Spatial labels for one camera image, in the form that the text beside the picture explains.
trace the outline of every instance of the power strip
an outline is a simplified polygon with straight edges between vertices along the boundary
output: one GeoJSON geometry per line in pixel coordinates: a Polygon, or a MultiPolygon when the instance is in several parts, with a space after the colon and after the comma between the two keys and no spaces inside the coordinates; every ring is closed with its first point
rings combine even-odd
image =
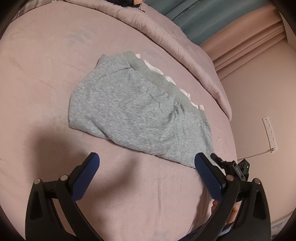
{"type": "Polygon", "coordinates": [[[269,117],[266,116],[262,120],[265,126],[268,140],[269,140],[270,149],[274,148],[274,151],[276,151],[277,150],[276,139],[274,137],[274,130],[272,129],[272,126],[270,124],[269,117]]]}

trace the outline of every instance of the folded gray garment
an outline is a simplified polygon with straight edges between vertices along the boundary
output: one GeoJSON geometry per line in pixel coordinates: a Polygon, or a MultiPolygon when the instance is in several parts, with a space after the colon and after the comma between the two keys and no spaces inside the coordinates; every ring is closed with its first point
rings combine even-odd
{"type": "Polygon", "coordinates": [[[211,130],[203,110],[133,52],[102,55],[78,84],[69,126],[118,145],[194,167],[203,152],[211,160],[211,130]]]}

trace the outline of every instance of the bed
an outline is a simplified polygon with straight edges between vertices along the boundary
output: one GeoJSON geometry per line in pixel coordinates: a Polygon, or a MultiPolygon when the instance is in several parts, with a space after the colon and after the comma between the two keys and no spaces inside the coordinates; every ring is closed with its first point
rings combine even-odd
{"type": "Polygon", "coordinates": [[[0,40],[0,205],[24,237],[33,181],[55,180],[96,152],[101,165],[78,206],[97,233],[104,240],[179,240],[210,214],[197,171],[71,129],[71,93],[102,54],[140,54],[204,106],[215,153],[228,161],[237,159],[231,108],[209,56],[169,19],[145,4],[145,13],[120,9],[135,18],[118,10],[113,17],[98,2],[104,1],[38,7],[15,19],[0,40]],[[158,35],[145,25],[152,18],[158,35]],[[158,39],[161,33],[168,37],[158,39]]]}

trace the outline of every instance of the cable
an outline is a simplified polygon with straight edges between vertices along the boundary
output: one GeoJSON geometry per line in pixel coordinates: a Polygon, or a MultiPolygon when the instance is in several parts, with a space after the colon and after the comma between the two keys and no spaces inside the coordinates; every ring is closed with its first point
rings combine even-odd
{"type": "Polygon", "coordinates": [[[260,153],[260,154],[256,154],[256,155],[253,155],[253,156],[248,156],[248,157],[245,157],[245,158],[242,158],[242,159],[238,159],[237,161],[240,161],[240,160],[243,160],[243,159],[247,159],[247,158],[251,158],[251,157],[254,157],[254,156],[259,156],[259,155],[262,155],[262,154],[268,153],[268,152],[270,152],[270,151],[274,151],[274,148],[271,148],[271,149],[269,149],[268,151],[266,151],[266,152],[262,152],[262,153],[260,153]]]}

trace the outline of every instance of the bed sheet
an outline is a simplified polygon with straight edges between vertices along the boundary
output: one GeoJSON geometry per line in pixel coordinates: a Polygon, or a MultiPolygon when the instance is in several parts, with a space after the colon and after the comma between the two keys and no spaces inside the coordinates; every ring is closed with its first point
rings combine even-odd
{"type": "Polygon", "coordinates": [[[78,205],[104,240],[178,240],[208,218],[210,199],[195,169],[68,125],[75,86],[103,53],[128,50],[204,105],[215,153],[236,160],[227,116],[161,47],[93,9],[62,1],[39,7],[13,21],[0,40],[0,204],[23,237],[34,179],[56,180],[90,152],[100,155],[101,166],[78,205]]]}

